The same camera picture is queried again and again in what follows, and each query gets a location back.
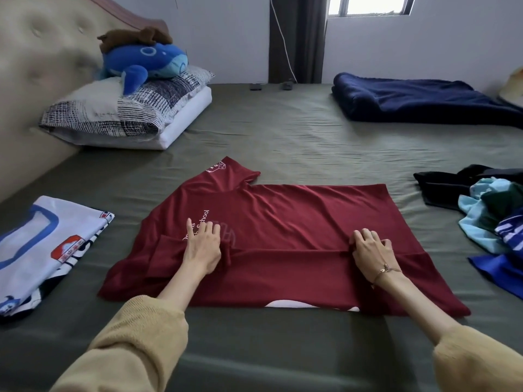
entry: window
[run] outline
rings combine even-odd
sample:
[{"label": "window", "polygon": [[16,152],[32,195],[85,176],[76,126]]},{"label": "window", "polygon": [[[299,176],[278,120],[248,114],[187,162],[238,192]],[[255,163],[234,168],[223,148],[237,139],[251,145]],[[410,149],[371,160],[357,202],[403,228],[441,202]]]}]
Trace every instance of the window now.
[{"label": "window", "polygon": [[409,15],[414,0],[330,0],[330,17]]}]

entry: bracelet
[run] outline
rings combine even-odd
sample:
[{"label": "bracelet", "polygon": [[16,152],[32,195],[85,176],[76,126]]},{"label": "bracelet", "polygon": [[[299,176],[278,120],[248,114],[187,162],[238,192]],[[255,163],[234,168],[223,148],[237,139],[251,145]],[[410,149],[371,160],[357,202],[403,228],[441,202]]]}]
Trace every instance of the bracelet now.
[{"label": "bracelet", "polygon": [[374,278],[374,282],[372,283],[372,288],[374,289],[376,281],[378,280],[378,278],[380,276],[382,276],[383,274],[390,272],[390,271],[402,272],[402,270],[400,270],[398,268],[390,268],[387,263],[383,263],[383,268],[380,270],[380,273],[378,275],[376,275],[376,277]]}]

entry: brown plush toy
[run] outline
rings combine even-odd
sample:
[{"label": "brown plush toy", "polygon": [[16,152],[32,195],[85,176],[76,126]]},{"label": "brown plush toy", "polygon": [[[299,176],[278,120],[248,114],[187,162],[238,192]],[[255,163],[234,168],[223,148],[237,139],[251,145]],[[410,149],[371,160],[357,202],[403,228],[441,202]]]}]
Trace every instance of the brown plush toy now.
[{"label": "brown plush toy", "polygon": [[173,43],[173,39],[169,34],[152,26],[144,27],[140,31],[126,29],[109,30],[104,35],[97,37],[97,39],[101,40],[100,50],[103,54],[107,54],[114,48],[122,45],[142,44],[153,46],[157,42],[163,45]]}]

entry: headboard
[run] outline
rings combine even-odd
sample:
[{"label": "headboard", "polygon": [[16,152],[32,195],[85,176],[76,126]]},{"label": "headboard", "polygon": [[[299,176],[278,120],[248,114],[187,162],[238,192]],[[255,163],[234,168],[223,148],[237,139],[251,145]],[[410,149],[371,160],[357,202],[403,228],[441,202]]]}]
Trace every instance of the headboard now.
[{"label": "headboard", "polygon": [[0,0],[0,201],[79,149],[35,127],[55,100],[92,81],[97,36],[164,21],[112,0]]}]

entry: red t-shirt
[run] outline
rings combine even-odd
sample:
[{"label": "red t-shirt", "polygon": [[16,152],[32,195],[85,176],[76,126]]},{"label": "red t-shirt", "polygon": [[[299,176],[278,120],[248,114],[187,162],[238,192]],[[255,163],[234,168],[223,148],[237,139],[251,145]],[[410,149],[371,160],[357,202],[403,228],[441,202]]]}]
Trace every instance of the red t-shirt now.
[{"label": "red t-shirt", "polygon": [[221,226],[222,259],[191,301],[198,306],[263,307],[293,300],[317,307],[404,315],[356,268],[349,239],[369,228],[393,243],[403,272],[452,316],[470,311],[448,288],[384,184],[256,184],[259,176],[231,158],[183,183],[142,222],[127,258],[108,272],[99,294],[126,300],[157,296],[180,267],[186,220]]}]

